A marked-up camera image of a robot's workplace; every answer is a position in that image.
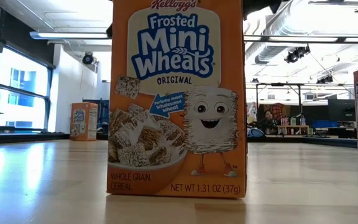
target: exposed duct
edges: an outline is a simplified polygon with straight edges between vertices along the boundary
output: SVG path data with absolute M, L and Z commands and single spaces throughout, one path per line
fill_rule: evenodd
M 308 35 L 312 30 L 297 29 L 292 27 L 294 24 L 294 12 L 299 10 L 299 4 L 307 4 L 308 0 L 291 0 L 283 9 L 278 12 L 268 23 L 262 35 Z M 265 65 L 275 56 L 283 52 L 289 46 L 274 45 L 256 42 L 246 50 L 246 59 L 251 60 L 250 63 Z

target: window frame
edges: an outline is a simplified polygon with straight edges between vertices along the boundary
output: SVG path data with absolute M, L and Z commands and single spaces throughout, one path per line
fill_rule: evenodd
M 17 128 L 15 127 L 15 130 L 20 130 L 20 131 L 46 131 L 48 129 L 48 121 L 49 121 L 49 108 L 50 108 L 50 87 L 51 87 L 51 83 L 52 83 L 52 68 L 46 66 L 45 64 L 43 63 L 40 63 L 34 59 L 32 59 L 31 57 L 21 53 L 20 51 L 16 50 L 16 49 L 13 49 L 12 47 L 9 47 L 9 46 L 5 46 L 4 47 L 5 49 L 8 49 L 8 50 L 11 50 L 39 65 L 42 65 L 43 67 L 45 67 L 47 69 L 47 72 L 48 72 L 48 81 L 47 81 L 47 94 L 45 96 L 43 95 L 40 95 L 40 94 L 36 94 L 36 93 L 33 93 L 31 91 L 27 91 L 27 90 L 22 90 L 20 88 L 16 88 L 16 87 L 12 87 L 12 86 L 7 86 L 7 85 L 3 85 L 3 84 L 0 84 L 0 89 L 3 89 L 3 90 L 7 90 L 7 91 L 10 91 L 12 93 L 18 93 L 18 94 L 22 94 L 22 95 L 27 95 L 27 96 L 32 96 L 34 98 L 41 98 L 41 99 L 44 99 L 44 102 L 45 102 L 45 122 L 44 122 L 44 128 L 42 129 L 39 129 L 39 128 Z

